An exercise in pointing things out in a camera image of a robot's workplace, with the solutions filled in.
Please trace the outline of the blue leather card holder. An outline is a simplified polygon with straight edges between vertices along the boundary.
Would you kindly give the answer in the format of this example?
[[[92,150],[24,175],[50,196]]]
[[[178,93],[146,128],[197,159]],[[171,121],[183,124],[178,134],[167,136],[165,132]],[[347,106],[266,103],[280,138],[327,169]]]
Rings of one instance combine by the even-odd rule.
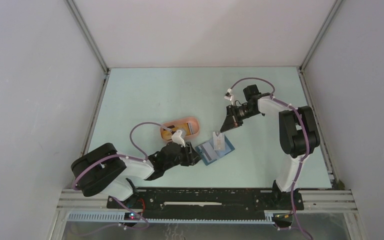
[[[235,147],[224,133],[213,132],[212,138],[195,147],[195,150],[208,166],[233,152]]]

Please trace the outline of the pink oval tray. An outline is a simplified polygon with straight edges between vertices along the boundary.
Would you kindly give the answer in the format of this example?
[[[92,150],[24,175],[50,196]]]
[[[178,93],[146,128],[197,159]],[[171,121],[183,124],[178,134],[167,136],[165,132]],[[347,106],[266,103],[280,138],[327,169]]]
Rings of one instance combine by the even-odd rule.
[[[169,130],[166,130],[165,128],[160,129],[160,136],[166,142],[172,140],[172,134],[177,130],[183,130],[185,132],[184,138],[190,140],[197,137],[201,129],[198,119],[193,116],[168,121],[162,125],[169,128]]]

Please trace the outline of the yellow black credit card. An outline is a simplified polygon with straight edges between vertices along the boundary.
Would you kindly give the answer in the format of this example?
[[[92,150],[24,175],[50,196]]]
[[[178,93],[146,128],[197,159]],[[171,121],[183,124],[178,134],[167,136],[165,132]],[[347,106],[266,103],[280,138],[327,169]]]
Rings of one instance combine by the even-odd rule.
[[[170,139],[172,134],[175,133],[176,130],[179,130],[179,129],[183,129],[185,132],[186,132],[186,136],[190,136],[190,135],[193,135],[193,130],[192,130],[192,126],[190,123],[187,123],[187,122],[184,122],[184,123],[178,123],[178,124],[172,124],[172,125],[169,125],[167,126],[167,129],[164,129],[162,132],[161,132],[161,137],[163,139]]]

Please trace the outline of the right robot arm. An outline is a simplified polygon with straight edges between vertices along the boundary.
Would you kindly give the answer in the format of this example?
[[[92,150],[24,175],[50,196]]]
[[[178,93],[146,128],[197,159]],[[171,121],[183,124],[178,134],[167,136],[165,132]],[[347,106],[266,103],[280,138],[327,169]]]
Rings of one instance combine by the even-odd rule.
[[[230,101],[220,132],[238,128],[244,120],[256,115],[273,116],[278,119],[279,143],[284,160],[279,175],[273,182],[271,204],[284,209],[294,200],[301,171],[307,158],[320,145],[320,135],[310,106],[295,108],[279,100],[273,93],[261,93],[253,84],[243,89],[246,102],[236,105],[232,89],[224,98]]]

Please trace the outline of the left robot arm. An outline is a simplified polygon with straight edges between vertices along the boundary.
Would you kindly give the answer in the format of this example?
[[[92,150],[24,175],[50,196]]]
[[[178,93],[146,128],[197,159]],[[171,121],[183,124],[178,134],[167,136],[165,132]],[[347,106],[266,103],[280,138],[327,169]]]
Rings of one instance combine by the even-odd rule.
[[[118,153],[112,143],[105,143],[71,164],[72,189],[84,197],[105,194],[133,208],[138,202],[133,179],[153,181],[176,166],[194,166],[201,159],[190,142],[184,146],[169,142],[146,159]]]

